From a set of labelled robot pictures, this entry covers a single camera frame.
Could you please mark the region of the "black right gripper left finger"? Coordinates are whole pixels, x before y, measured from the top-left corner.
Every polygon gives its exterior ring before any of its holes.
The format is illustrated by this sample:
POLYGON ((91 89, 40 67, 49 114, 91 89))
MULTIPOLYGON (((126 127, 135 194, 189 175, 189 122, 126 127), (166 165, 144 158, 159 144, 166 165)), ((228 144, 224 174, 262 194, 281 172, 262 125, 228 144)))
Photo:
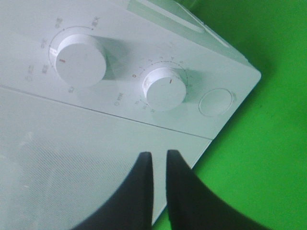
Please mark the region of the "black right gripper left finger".
POLYGON ((154 204, 153 163, 142 152, 115 193, 75 230, 150 230, 154 204))

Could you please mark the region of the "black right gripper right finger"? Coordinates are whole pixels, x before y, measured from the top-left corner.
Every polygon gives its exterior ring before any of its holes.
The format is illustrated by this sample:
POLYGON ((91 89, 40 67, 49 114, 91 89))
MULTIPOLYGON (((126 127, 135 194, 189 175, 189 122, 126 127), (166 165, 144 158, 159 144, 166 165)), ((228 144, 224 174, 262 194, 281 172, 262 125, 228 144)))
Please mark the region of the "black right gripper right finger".
POLYGON ((265 229, 214 194, 177 150, 167 152, 166 198, 174 230, 265 229))

